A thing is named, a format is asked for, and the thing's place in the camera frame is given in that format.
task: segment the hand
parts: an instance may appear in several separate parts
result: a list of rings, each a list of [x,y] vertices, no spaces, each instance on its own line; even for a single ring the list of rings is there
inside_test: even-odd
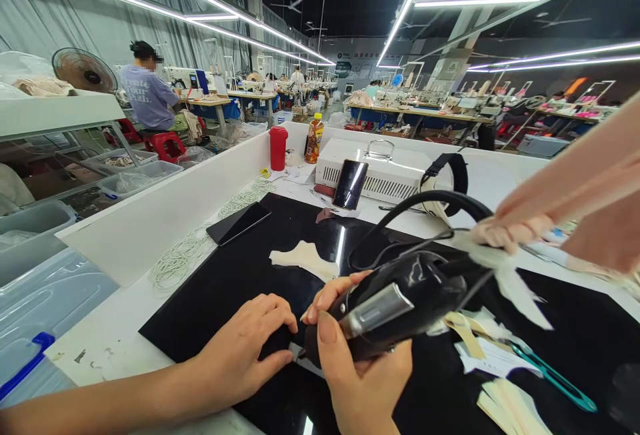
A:
[[[391,415],[413,369],[411,340],[393,353],[354,365],[340,325],[320,312],[318,349],[340,433],[399,434]]]
[[[331,280],[322,290],[315,294],[313,303],[302,315],[302,322],[307,325],[317,324],[318,314],[320,312],[326,312],[341,294],[352,286],[362,282],[372,271],[373,270],[365,270],[364,272],[351,274],[348,277],[339,277]]]
[[[267,338],[283,324],[298,327],[286,300],[258,295],[248,301],[194,358],[176,371],[167,387],[167,405],[174,420],[219,412],[254,395],[262,385],[293,361],[289,350],[258,355]]]

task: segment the plastic bottle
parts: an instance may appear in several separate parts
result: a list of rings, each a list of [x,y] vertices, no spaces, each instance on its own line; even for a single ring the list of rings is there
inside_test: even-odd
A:
[[[325,131],[325,124],[322,122],[322,113],[316,113],[313,118],[314,120],[309,124],[305,161],[316,164],[320,155],[320,141],[322,140],[322,132]]]
[[[285,150],[287,149],[287,129],[281,126],[271,127],[269,130],[271,138],[271,169],[282,171],[285,169]]]

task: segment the black hair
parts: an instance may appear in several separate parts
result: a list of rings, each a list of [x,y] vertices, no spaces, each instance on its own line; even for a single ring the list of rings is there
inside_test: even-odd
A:
[[[153,47],[146,41],[137,40],[132,41],[129,49],[133,52],[133,56],[141,60],[148,60],[153,58],[154,61],[162,63],[162,57],[158,56]]]

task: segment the gray t-shirt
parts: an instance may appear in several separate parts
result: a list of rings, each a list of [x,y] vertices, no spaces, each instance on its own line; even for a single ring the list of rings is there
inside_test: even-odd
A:
[[[126,65],[120,78],[138,123],[154,130],[168,130],[174,125],[175,115],[167,106],[174,106],[180,98],[154,72]]]

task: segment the blue handle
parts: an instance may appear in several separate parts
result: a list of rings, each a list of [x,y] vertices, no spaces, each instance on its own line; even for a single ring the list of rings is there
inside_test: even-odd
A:
[[[596,413],[598,411],[598,407],[596,407],[595,403],[592,399],[578,390],[570,381],[552,369],[542,358],[533,353],[531,349],[523,349],[518,345],[511,344],[511,349],[518,355],[520,358],[527,360],[531,365],[538,368],[542,375],[556,387],[560,392],[562,392],[568,399],[570,399],[574,404],[580,407],[585,412]]]
[[[20,382],[22,382],[33,371],[33,369],[38,366],[38,363],[42,362],[45,357],[45,350],[53,345],[55,342],[55,336],[49,335],[47,332],[40,332],[33,337],[32,342],[40,345],[38,354],[29,360],[27,364],[24,365],[24,367],[22,367],[20,371],[7,383],[0,386],[0,402],[4,400],[14,388],[20,385]]]

